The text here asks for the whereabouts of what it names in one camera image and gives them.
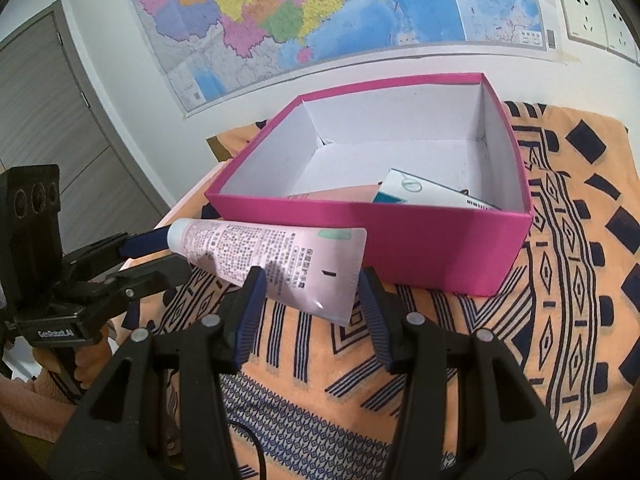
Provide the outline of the left hand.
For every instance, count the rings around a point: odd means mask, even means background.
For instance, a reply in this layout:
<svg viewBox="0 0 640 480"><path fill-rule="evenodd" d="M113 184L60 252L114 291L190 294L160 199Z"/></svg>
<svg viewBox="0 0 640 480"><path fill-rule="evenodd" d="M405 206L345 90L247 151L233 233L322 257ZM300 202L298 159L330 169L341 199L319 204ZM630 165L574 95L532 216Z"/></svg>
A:
<svg viewBox="0 0 640 480"><path fill-rule="evenodd" d="M104 325L100 331L101 339L92 346L85 346L75 351L74 366L72 369L74 379L79 382L80 388L88 390L98 378L112 356L112 349L108 343L108 327ZM38 364L50 373L61 376L63 367L60 360L47 348L33 348L32 355Z"/></svg>

